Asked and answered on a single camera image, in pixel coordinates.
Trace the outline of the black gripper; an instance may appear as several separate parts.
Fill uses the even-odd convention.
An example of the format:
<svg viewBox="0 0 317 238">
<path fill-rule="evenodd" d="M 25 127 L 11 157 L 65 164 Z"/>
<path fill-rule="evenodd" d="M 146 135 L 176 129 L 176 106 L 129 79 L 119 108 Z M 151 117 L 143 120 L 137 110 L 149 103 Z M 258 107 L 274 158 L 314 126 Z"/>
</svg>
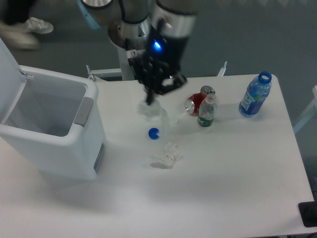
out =
<svg viewBox="0 0 317 238">
<path fill-rule="evenodd" d="M 167 22 L 159 19 L 158 25 L 150 28 L 143 54 L 129 60 L 134 78 L 147 92 L 147 105 L 152 104 L 155 94 L 169 93 L 187 82 L 180 73 L 180 61 L 189 38 L 166 35 L 166 26 Z"/>
</svg>

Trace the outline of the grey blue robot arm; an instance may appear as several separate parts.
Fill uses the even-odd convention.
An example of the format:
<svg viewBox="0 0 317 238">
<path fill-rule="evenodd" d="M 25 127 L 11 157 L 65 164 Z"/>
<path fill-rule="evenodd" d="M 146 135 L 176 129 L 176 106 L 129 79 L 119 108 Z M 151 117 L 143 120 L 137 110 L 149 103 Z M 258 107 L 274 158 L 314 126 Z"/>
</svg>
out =
<svg viewBox="0 0 317 238">
<path fill-rule="evenodd" d="M 136 50 L 126 65 L 147 93 L 156 95 L 182 87 L 181 60 L 191 36 L 199 0 L 80 0 L 82 14 L 92 28 L 108 27 L 108 36 L 126 52 Z"/>
</svg>

